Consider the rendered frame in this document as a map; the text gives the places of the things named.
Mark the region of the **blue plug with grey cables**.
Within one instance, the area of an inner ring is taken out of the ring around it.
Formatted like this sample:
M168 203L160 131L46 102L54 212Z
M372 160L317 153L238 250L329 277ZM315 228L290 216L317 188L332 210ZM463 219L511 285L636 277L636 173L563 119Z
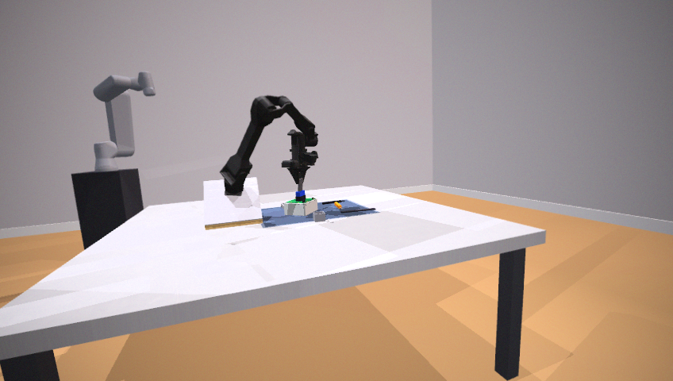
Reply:
M298 191L295 192L296 197L301 197L301 196L305 195L305 191L302 190L302 184L303 184L303 178L299 179Z

